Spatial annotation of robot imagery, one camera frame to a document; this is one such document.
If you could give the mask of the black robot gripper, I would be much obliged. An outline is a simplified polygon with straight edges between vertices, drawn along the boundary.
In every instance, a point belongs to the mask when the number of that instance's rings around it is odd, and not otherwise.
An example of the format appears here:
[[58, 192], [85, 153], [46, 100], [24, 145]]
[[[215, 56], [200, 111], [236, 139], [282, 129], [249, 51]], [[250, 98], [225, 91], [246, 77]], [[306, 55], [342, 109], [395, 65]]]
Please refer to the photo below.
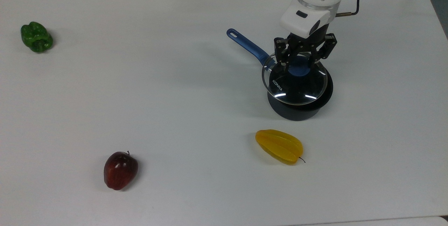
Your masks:
[[313, 66], [321, 59], [327, 59], [336, 44], [336, 36], [334, 33], [327, 34], [327, 26], [317, 29], [308, 38], [292, 33], [287, 38], [276, 37], [274, 71], [286, 73], [289, 65]]

